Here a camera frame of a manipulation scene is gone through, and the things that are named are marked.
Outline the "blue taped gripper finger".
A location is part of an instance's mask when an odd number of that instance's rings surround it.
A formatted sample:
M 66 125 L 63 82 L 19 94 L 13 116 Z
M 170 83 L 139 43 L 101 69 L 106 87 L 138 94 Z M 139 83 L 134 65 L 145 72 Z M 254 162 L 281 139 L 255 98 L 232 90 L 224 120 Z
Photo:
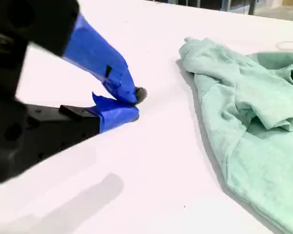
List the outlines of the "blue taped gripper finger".
M 146 98 L 123 56 L 85 20 L 76 0 L 0 0 L 2 93 L 15 94 L 29 43 L 91 73 L 120 102 Z
M 139 117 L 135 105 L 93 95 L 92 107 L 27 106 L 25 167 Z

